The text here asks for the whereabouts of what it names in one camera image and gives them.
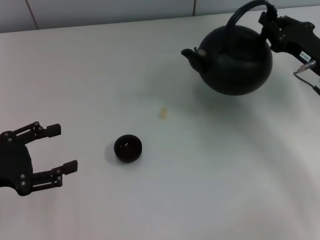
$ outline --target cable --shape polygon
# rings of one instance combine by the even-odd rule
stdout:
[[[299,79],[300,81],[304,82],[305,84],[308,84],[310,87],[314,88],[314,86],[313,86],[310,82],[308,82],[308,81],[304,80],[303,78],[299,77],[297,74],[298,74],[297,71],[295,71],[295,72],[293,73],[293,75],[294,75],[297,79]]]
[[[294,75],[297,79],[299,79],[300,81],[304,82],[305,84],[308,84],[310,87],[312,87],[312,89],[313,89],[317,94],[320,95],[320,88],[319,88],[319,87],[317,87],[316,85],[313,86],[310,82],[308,82],[308,81],[304,80],[303,78],[299,77],[297,74],[298,74],[297,71],[295,71],[295,72],[293,73],[293,75]]]

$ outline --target white tabletop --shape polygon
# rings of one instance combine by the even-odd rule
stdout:
[[[260,31],[260,13],[239,24]],[[320,6],[278,13],[320,36]],[[180,54],[230,16],[0,34],[0,132],[59,123],[28,145],[34,171],[79,162],[63,187],[1,188],[1,239],[318,240],[320,97],[301,63],[274,53],[261,88],[226,96]],[[143,145],[131,164],[113,152],[125,134]]]

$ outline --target white wall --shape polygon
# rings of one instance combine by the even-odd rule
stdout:
[[[0,0],[0,33],[231,13],[249,0]],[[277,8],[320,0],[269,0]]]
[[[196,0],[195,15],[235,12],[249,0]],[[320,0],[269,0],[276,8],[293,8],[320,5]]]
[[[39,28],[190,17],[194,0],[28,0]]]
[[[0,33],[35,30],[24,0],[0,0]]]

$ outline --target small black bowl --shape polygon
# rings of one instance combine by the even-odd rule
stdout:
[[[115,141],[113,149],[120,161],[132,163],[140,157],[142,143],[134,135],[123,135]]]

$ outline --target tile grout line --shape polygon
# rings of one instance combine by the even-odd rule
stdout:
[[[32,17],[32,19],[33,19],[33,22],[34,22],[34,24],[35,24],[36,29],[39,30],[37,21],[36,21],[35,16],[34,16],[32,10],[31,10],[31,7],[30,7],[30,5],[29,5],[28,0],[25,0],[25,3],[26,3],[26,5],[27,5],[27,7],[28,7],[28,9],[29,9],[29,12],[30,12],[30,14],[31,14],[31,17]]]
[[[197,6],[197,0],[193,0],[192,17],[194,17],[196,15],[196,6]]]

